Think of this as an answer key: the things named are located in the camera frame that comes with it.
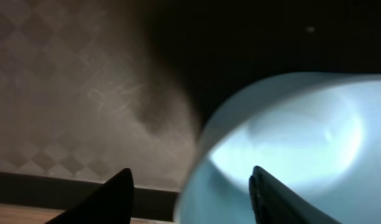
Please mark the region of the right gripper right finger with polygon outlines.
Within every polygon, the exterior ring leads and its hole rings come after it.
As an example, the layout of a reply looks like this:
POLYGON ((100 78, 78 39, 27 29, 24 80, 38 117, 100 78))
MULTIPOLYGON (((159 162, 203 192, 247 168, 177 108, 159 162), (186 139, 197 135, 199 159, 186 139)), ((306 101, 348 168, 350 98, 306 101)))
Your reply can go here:
POLYGON ((339 224, 259 166, 249 178, 249 192, 258 224, 339 224))

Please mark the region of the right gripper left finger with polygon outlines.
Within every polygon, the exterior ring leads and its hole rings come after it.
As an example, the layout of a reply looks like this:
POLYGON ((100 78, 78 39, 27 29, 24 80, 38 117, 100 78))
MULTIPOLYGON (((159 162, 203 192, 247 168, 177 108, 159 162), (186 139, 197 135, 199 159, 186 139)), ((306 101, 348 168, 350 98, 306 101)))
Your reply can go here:
POLYGON ((125 168, 77 206, 47 224, 130 224, 134 206, 132 172, 125 168))

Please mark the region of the light blue bowl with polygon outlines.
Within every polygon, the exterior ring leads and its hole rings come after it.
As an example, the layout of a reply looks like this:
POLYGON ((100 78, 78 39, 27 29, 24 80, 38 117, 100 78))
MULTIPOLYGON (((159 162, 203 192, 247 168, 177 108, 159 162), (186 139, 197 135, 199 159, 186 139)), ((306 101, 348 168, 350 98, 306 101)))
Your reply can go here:
POLYGON ((210 117, 177 223, 257 223, 259 166, 339 223, 381 223, 381 74, 297 72, 257 81, 210 117))

